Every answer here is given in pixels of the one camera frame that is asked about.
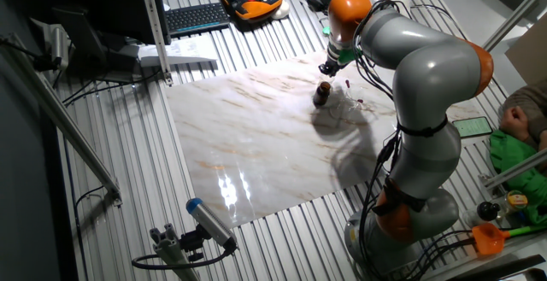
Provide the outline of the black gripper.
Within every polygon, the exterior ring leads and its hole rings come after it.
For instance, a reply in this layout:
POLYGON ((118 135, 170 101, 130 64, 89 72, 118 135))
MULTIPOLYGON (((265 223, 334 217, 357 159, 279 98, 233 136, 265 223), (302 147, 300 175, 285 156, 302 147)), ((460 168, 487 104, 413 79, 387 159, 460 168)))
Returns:
POLYGON ((329 78, 334 78, 337 72, 342 68, 337 60, 328 58, 322 65, 319 66, 319 70, 323 75, 328 75, 329 78))

